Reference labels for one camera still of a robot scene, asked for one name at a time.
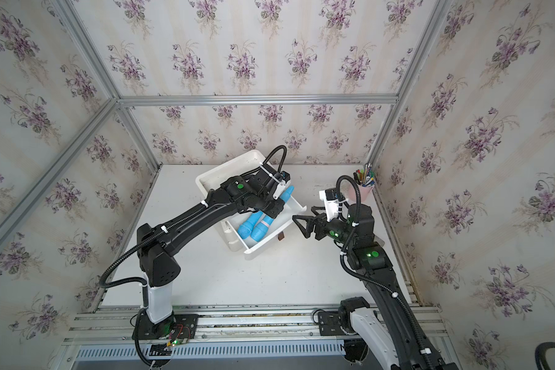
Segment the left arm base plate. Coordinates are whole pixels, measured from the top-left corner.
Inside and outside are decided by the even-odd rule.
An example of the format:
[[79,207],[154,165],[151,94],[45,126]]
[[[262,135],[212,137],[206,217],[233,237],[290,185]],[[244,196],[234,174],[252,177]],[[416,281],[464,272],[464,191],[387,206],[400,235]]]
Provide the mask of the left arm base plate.
[[137,316],[132,339],[186,342],[195,337],[198,314],[173,314],[158,324],[153,324],[146,313]]

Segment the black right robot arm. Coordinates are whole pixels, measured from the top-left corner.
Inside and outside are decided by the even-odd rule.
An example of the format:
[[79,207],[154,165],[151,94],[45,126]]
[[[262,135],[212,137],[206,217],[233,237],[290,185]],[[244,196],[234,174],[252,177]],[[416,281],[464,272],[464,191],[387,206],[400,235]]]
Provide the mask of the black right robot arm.
[[370,206],[359,186],[342,175],[333,188],[320,193],[323,206],[310,216],[292,218],[305,238],[331,238],[339,247],[339,263],[360,280],[376,307],[361,297],[339,305],[339,324],[346,334],[359,335],[383,369],[456,369],[430,341],[402,294],[393,263],[374,233]]

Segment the white top drawer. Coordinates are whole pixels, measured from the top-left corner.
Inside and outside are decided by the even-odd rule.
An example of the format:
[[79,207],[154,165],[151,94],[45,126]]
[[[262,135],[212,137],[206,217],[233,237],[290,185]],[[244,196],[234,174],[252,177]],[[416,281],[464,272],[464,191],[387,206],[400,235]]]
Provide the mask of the white top drawer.
[[306,206],[294,198],[294,186],[290,186],[280,197],[285,202],[282,212],[271,218],[262,212],[236,215],[220,222],[220,235],[231,251],[243,251],[247,258],[260,254],[271,241],[289,227],[294,215],[304,213]]

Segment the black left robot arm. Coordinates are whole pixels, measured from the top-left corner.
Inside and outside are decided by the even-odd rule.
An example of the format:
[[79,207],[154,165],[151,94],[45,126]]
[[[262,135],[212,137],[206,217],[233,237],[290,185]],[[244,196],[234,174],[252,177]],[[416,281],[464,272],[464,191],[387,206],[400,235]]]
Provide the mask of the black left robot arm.
[[[291,183],[290,174],[282,170],[287,153],[285,145],[276,146],[256,168],[229,177],[183,214],[154,228],[142,225],[140,230],[145,235],[103,272],[100,288],[137,283],[143,291],[142,309],[150,323],[159,324],[170,318],[174,314],[172,284],[180,274],[174,256],[195,237],[228,217],[248,213],[277,217],[287,203],[284,193]],[[141,276],[110,280],[111,274],[133,254],[139,258]]]

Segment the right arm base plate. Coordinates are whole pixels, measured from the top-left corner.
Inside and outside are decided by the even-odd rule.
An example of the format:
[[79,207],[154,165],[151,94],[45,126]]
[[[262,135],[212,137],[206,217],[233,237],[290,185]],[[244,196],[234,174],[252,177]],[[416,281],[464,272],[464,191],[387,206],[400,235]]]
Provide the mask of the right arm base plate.
[[311,319],[319,327],[319,334],[322,337],[351,335],[350,332],[342,328],[342,322],[337,311],[316,309],[311,314]]

